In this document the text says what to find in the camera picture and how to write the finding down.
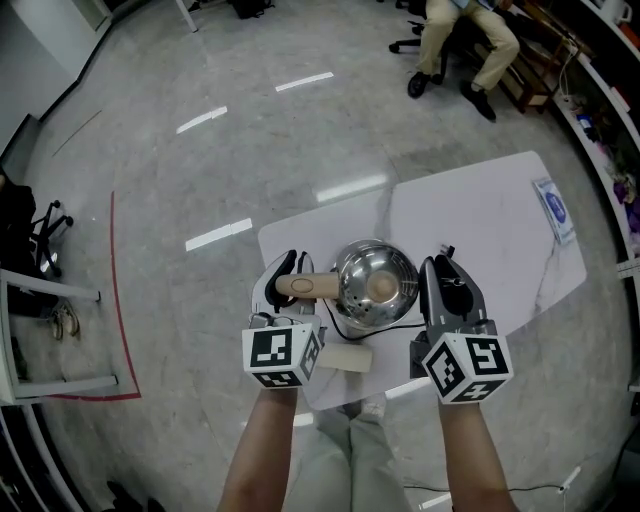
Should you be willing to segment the beige flat box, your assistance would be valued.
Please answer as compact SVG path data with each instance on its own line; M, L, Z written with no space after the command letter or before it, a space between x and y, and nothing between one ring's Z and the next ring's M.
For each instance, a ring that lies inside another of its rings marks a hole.
M372 360L373 351L368 346L329 343L319 353L317 365L345 372L368 373Z

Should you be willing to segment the white shelving unit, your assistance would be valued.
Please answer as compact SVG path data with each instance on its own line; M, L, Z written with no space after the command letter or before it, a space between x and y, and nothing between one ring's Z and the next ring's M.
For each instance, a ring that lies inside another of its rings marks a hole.
M632 20L614 25L601 0L549 0L592 54L561 75L554 102L583 148L615 218L621 240L616 274L630 293L640 337L640 0L626 0ZM627 386L640 394L640 339Z

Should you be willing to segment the white office desk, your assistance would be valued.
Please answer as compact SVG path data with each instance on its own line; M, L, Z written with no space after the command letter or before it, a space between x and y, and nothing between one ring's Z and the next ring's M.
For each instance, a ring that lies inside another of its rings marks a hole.
M99 302L99 290L60 284L0 269L0 401L9 405L26 403L42 397L67 396L109 388L118 384L115 375L71 381L22 383L17 374L13 356L8 311L8 286L14 285L30 291L38 291L64 298L80 298Z
M190 31L192 33L196 33L198 31L198 27L196 26L191 13L189 12L187 6L184 3L184 0L174 0L181 15L183 16L184 20L186 21Z

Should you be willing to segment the black backpack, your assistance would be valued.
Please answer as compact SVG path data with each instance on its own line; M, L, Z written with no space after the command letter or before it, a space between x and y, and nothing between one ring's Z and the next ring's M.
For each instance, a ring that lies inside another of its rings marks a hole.
M274 6L273 0L229 0L241 20L259 18L265 10Z

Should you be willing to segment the white marble coffee table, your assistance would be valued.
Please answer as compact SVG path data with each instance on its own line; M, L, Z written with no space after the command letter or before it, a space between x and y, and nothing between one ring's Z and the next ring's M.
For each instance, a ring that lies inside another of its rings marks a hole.
M444 332L495 322L506 338L548 309L586 278L579 245L555 239L533 188L549 177L541 159L525 152L462 167L324 206L261 229L266 267L288 250L297 261L306 251L314 273L331 271L338 253L364 239L398 247L418 271L425 258L446 255L476 282L484 296L485 319L462 319L442 301L440 325L427 326L419 295L397 324L362 331L342 320L329 299L313 299L329 343L368 346L368 373L320 368L303 390L308 404L324 410L404 385L410 377L410 342L426 329Z

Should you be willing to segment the white plastic jug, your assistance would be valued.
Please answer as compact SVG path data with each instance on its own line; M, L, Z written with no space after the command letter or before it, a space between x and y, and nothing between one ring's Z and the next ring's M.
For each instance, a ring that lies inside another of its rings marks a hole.
M633 8L626 0L601 0L602 18L614 25L628 23L633 17Z

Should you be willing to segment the white power strip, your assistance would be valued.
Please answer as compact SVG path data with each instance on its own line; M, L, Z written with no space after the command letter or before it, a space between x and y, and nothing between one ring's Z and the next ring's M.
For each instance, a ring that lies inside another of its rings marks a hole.
M574 480L580 475L580 473L581 473L581 467L580 466L574 467L573 470L571 471L571 473L561 483L561 485L559 486L557 492L559 494L564 494L570 488L570 486L574 482Z

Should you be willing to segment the red floor tape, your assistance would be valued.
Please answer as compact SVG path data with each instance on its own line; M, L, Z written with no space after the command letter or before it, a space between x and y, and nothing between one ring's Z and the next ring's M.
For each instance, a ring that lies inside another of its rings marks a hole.
M131 377L135 390L129 393L119 393L115 395L104 395L104 396L89 396L89 395L80 395L80 394L71 394L71 395L54 394L54 395L51 395L51 398L61 399L61 400L76 400L76 401L84 401L84 402L119 402L119 401L127 401L127 400L137 400L142 398L140 386L135 373L135 368L130 355L129 344L126 336L126 330L123 322L121 304L120 304L116 250L115 250L115 192L114 191L111 191L111 194L110 194L109 244L110 244L111 282L112 282L112 288L113 288L115 313L118 321L118 328L121 336L125 360L126 360L129 375Z

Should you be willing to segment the blue white sign card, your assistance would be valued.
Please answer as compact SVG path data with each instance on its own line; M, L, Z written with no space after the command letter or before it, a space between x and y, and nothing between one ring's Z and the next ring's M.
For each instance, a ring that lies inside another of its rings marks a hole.
M561 246L571 243L576 237L575 228L566 204L554 181L549 177L540 178L534 180L532 185L541 202L556 241Z

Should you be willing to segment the person's white shoe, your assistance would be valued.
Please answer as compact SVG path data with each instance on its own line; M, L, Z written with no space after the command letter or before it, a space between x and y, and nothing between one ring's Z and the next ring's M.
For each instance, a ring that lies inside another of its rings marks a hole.
M360 401L359 416L381 422L385 416L387 397L385 393L374 394Z

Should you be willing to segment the person's left forearm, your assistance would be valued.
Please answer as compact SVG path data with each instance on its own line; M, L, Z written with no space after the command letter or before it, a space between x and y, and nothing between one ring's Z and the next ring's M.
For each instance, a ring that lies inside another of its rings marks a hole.
M295 388L260 391L216 512L281 512L290 473L297 396Z

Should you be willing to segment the person's right forearm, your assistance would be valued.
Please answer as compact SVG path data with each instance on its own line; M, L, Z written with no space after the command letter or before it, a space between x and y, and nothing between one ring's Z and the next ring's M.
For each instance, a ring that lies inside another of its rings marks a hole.
M519 512L479 405L438 410L454 512Z

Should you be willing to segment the steel electric kettle wooden handle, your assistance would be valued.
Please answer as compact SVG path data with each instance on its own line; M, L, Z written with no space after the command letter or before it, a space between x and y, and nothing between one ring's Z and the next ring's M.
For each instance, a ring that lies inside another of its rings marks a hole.
M345 246L331 271L278 277L275 289L288 297L329 299L346 324L371 331L407 315L419 295L418 271L398 247L364 239Z

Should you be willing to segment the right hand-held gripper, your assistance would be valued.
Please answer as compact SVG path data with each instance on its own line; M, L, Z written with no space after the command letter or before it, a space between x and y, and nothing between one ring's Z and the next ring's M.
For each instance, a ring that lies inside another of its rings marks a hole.
M419 270L420 312L427 326L441 324L442 301L462 319L486 318L476 282L452 258L440 254L435 260L425 258ZM506 338L492 320L448 332L426 329L410 342L409 353L410 377L429 378L443 404L480 403L514 377Z

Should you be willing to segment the person's grey trousers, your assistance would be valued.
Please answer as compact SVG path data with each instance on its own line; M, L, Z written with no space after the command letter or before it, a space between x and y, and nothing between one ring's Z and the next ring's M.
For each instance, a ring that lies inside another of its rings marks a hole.
M315 415L283 512L412 512L383 420L359 412L357 403Z

